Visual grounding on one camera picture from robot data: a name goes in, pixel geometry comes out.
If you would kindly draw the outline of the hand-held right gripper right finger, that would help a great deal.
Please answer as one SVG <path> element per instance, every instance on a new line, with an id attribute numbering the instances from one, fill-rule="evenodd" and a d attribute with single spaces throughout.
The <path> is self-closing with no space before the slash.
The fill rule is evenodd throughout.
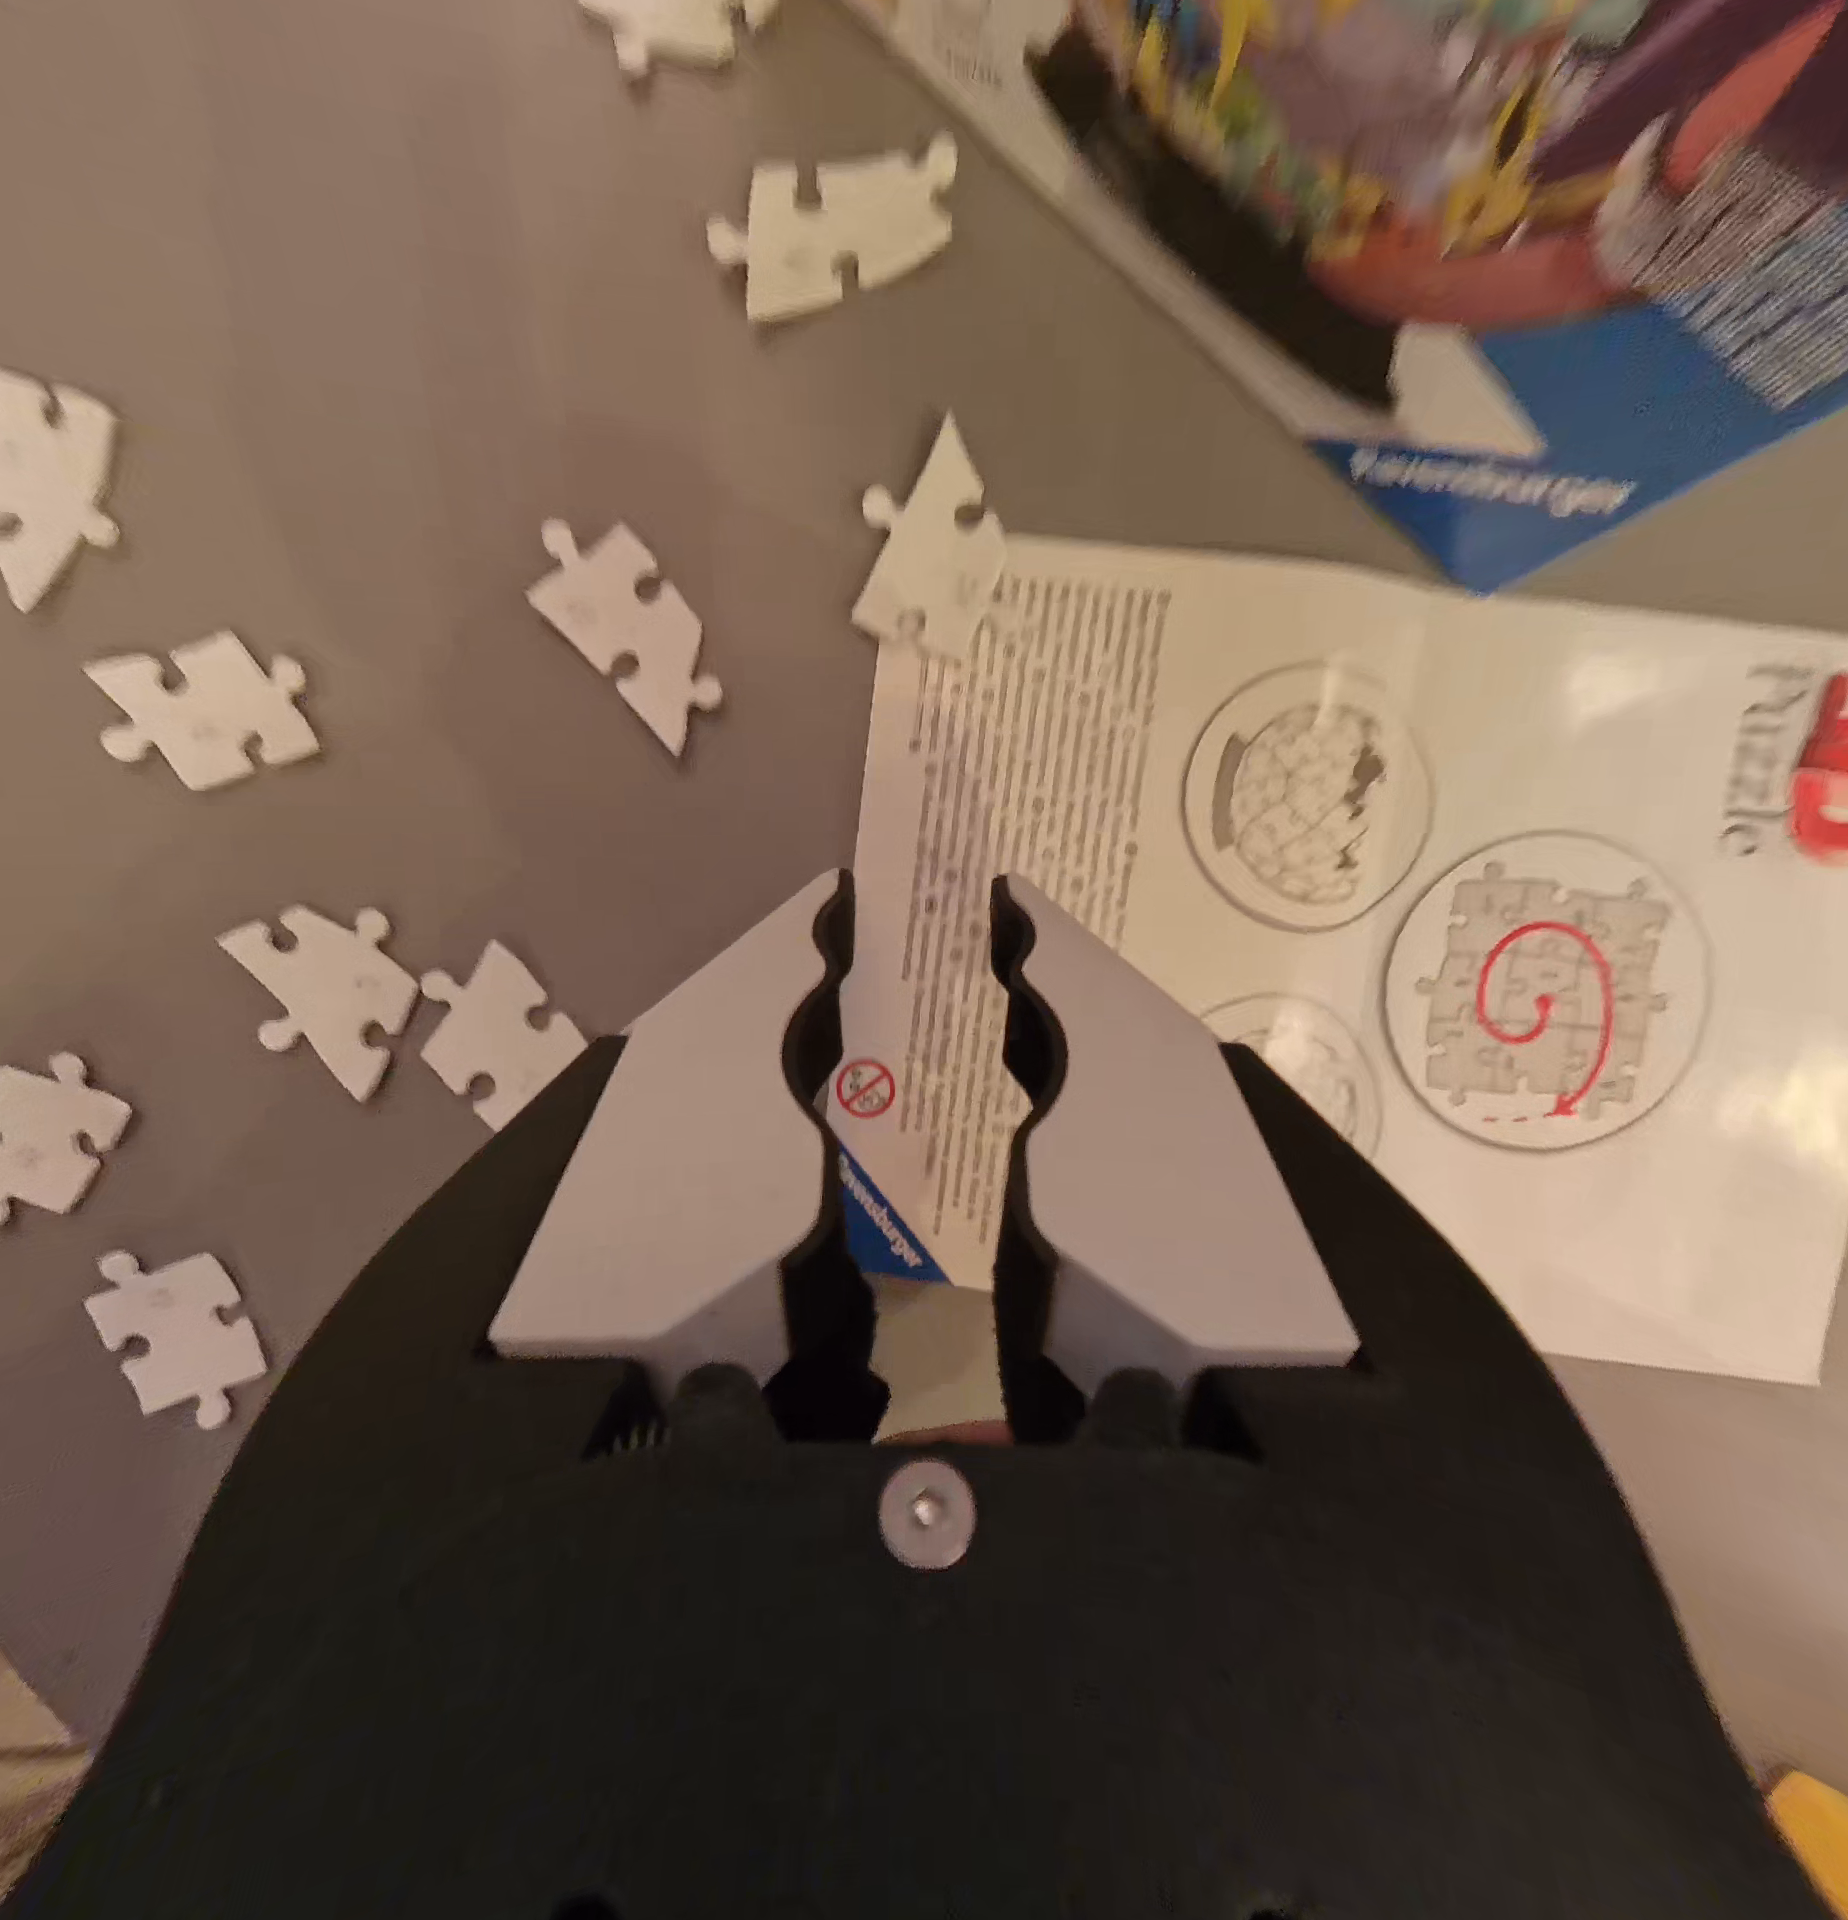
<path id="1" fill-rule="evenodd" d="M 1031 879 L 987 894 L 1007 1146 L 994 1332 L 1014 1430 L 1111 1374 L 1183 1404 L 1224 1368 L 1342 1368 L 1357 1333 L 1217 1039 Z"/>

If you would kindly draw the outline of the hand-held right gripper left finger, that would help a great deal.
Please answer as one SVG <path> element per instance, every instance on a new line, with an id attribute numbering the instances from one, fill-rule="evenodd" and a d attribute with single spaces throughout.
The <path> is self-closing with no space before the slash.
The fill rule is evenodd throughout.
<path id="1" fill-rule="evenodd" d="M 488 1326 L 506 1359 L 633 1361 L 671 1404 L 746 1371 L 781 1430 L 875 1430 L 875 1307 L 846 1249 L 842 1066 L 853 879 L 824 871 L 623 1033 Z"/>

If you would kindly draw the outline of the white puzzle pieces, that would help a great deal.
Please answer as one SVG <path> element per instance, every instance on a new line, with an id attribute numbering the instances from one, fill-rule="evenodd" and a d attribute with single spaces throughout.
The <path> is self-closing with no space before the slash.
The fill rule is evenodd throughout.
<path id="1" fill-rule="evenodd" d="M 741 491 L 661 449 L 733 428 L 685 332 L 746 332 L 700 254 L 721 134 L 816 210 L 824 3 L 741 83 L 616 81 L 573 3 L 0 3 L 0 1462 L 120 1446 L 53 1217 L 144 1273 L 195 1248 L 258 1284 L 205 1332 L 282 1354 L 270 1228 L 331 1217 L 361 1150 L 290 1173 L 258 1044 L 367 1106 L 417 948 L 498 906 L 549 962 L 703 905 L 656 852 L 675 772 L 523 612 L 537 520 L 651 545 L 741 688 L 717 514 L 785 514 L 787 428 Z"/>

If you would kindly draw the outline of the colourful cardboard puzzle box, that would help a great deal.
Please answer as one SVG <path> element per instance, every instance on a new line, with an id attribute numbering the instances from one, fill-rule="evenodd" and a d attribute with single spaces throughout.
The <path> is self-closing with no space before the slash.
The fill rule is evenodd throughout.
<path id="1" fill-rule="evenodd" d="M 851 3 L 1462 588 L 1848 409 L 1848 3 Z"/>

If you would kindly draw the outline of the white printed instruction sheet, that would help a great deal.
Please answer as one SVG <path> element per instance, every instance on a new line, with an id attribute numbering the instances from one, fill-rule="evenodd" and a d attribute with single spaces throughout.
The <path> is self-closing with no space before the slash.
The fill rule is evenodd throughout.
<path id="1" fill-rule="evenodd" d="M 1848 635 L 1016 539 L 877 652 L 834 1133 L 991 1291 L 987 886 L 1258 1051 L 1558 1355 L 1814 1384 L 1848 1244 Z"/>

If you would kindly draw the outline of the yellow plastic bin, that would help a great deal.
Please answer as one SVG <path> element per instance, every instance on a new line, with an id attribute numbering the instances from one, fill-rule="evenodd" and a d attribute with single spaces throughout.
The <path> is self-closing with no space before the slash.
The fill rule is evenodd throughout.
<path id="1" fill-rule="evenodd" d="M 1848 1795 L 1793 1766 L 1763 1801 L 1825 1908 L 1848 1918 Z"/>

